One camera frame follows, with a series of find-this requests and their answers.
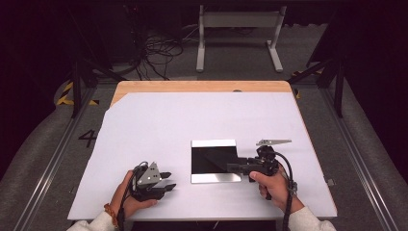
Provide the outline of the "person's left hand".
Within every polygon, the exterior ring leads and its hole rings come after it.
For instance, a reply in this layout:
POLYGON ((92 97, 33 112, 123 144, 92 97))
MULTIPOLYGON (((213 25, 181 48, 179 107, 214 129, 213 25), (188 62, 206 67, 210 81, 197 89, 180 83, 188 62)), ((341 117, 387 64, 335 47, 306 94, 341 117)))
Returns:
POLYGON ((117 186, 110 202, 110 208, 117 215, 120 208, 124 209, 124 216, 131 217, 136 211, 152 207, 158 203, 156 199, 150 199, 143 202, 137 201, 132 196, 126 197, 124 202, 122 198, 128 193, 127 186, 133 176, 133 171, 129 170, 123 178, 123 181, 117 186))

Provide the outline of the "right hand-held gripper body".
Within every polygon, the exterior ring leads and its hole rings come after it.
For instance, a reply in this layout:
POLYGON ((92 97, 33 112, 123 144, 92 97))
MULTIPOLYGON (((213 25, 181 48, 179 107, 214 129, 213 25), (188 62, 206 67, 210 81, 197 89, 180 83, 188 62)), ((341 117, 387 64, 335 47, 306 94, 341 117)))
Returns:
POLYGON ((251 171, 258 171, 266 176, 274 175, 281 163, 276 159, 280 157, 287 165, 289 174, 292 174, 292 167, 288 159, 281 153, 273 149, 274 145, 289 143, 291 140, 265 140, 262 139, 256 143, 257 156, 254 158, 242 158, 242 162, 238 164, 238 173, 248 175, 251 171))

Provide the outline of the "black metal stand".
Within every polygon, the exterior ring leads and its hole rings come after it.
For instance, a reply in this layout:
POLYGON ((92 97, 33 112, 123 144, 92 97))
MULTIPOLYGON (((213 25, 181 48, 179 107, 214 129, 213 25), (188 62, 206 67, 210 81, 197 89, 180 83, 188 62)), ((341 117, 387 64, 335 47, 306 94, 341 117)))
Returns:
POLYGON ((107 52, 102 44, 99 32, 92 20, 88 8, 66 6, 63 17, 65 26, 66 52, 71 60, 73 82, 73 117, 83 108, 81 84, 87 88, 95 88, 98 84, 95 69, 103 76, 124 81, 119 74, 111 71, 112 66, 107 59, 107 52))
POLYGON ((316 84, 321 89, 327 89, 333 80, 335 82, 334 92, 334 109, 338 117, 343 116, 342 102, 343 102, 343 89, 344 89, 344 60, 343 59, 329 59, 317 63, 304 71, 292 76, 289 80, 289 84, 294 84, 300 80, 312 75, 313 73, 321 70, 321 74, 316 80, 316 84))

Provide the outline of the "person's dark clothing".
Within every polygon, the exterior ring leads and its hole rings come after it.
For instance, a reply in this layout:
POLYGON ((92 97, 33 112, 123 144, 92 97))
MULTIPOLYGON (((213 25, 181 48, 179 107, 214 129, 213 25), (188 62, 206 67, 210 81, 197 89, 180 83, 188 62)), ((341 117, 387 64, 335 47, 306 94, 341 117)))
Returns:
POLYGON ((277 231, 274 220, 136 221, 131 231, 277 231))

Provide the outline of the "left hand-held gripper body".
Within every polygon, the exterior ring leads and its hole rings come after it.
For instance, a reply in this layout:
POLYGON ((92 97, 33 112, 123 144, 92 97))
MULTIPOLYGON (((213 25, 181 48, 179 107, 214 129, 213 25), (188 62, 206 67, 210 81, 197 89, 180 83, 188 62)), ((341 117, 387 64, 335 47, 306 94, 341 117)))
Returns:
POLYGON ((163 188, 156 188, 156 185, 163 180, 160 173, 155 162, 151 165, 143 162, 135 167, 130 194, 140 202, 149 199, 160 200, 165 195, 163 188))

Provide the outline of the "white metal desk frame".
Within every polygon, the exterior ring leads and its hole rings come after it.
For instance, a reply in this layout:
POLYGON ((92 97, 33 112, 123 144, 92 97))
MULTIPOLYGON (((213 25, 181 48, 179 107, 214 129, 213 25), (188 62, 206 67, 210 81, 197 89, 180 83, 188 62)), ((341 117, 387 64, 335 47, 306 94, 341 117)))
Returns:
POLYGON ((266 41, 268 52, 275 71, 281 73, 283 66, 276 50, 287 7, 271 12, 207 12, 203 5, 199 8, 196 71, 203 72, 205 64, 205 29, 206 28, 272 28, 273 34, 266 41))

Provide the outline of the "aluminium floor rail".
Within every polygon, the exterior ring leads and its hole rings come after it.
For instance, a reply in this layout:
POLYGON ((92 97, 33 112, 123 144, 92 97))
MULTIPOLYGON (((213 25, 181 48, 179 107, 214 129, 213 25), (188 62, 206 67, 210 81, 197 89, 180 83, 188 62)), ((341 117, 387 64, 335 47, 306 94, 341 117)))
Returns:
POLYGON ((84 90, 84 94, 80 100, 81 105, 79 106, 75 117, 71 117, 68 121, 64 129, 63 136, 61 137, 55 151, 53 152, 53 155, 48 162, 45 171, 40 176, 34 192, 32 193, 23 212, 21 213, 16 225, 13 228, 13 231, 28 231, 61 165, 73 133, 77 128, 79 121, 81 120, 95 91, 96 88, 89 88, 84 90))
POLYGON ((334 98, 331 96, 330 91, 322 89, 320 90, 320 94, 344 139, 345 145, 347 146, 348 150, 348 157, 358 175, 358 178, 370 201, 371 207, 373 208, 381 224, 383 231, 399 231, 395 220, 391 215, 390 210, 377 187, 377 184, 372 178, 370 171, 366 163, 364 162, 364 159, 361 156, 361 153, 355 141, 351 137, 351 134, 344 120, 338 116, 337 111, 334 108, 334 98))

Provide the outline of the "person's right hand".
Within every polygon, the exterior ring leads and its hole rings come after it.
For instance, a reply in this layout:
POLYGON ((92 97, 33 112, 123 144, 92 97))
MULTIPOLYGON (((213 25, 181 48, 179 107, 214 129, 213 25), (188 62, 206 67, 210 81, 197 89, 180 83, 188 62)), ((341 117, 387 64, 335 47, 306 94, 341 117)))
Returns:
POLYGON ((259 185, 259 192, 262 197, 267 197, 269 193, 271 202, 282 212, 286 212, 288 205, 288 180, 286 172, 279 169, 274 175, 267 176, 258 171, 251 171, 249 177, 259 185))

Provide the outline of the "white table cover sheet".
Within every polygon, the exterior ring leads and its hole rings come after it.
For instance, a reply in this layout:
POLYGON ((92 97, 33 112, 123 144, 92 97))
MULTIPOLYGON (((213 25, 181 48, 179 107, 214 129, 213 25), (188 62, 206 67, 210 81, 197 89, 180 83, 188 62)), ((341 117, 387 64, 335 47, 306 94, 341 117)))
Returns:
POLYGON ((294 97, 289 92, 128 93, 105 113, 102 127, 68 214, 95 218, 127 170, 155 162, 175 187, 136 220, 276 219, 282 212, 258 186, 191 182, 191 142, 233 140, 253 157, 262 139, 290 162, 300 199, 319 218, 338 214, 294 97))

